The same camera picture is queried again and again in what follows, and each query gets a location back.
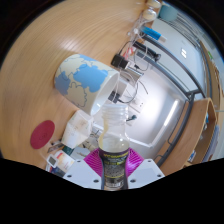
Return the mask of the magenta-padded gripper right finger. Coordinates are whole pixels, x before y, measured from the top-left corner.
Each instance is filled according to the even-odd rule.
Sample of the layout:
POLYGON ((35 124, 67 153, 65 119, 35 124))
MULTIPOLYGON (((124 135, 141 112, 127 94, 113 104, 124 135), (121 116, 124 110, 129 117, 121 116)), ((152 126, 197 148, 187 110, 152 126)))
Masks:
POLYGON ((126 160, 127 187, 136 189, 144 187, 164 177, 153 159, 144 159, 133 149, 129 149, 126 160))

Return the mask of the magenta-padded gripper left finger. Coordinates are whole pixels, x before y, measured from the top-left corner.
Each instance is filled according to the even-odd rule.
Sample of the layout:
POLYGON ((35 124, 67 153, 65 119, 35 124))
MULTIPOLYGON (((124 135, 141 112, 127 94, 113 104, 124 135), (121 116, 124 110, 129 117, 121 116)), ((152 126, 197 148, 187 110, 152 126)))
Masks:
POLYGON ((68 180, 83 188, 101 190, 103 164, 99 156, 99 150, 90 152, 84 159, 76 160, 64 175, 68 180))

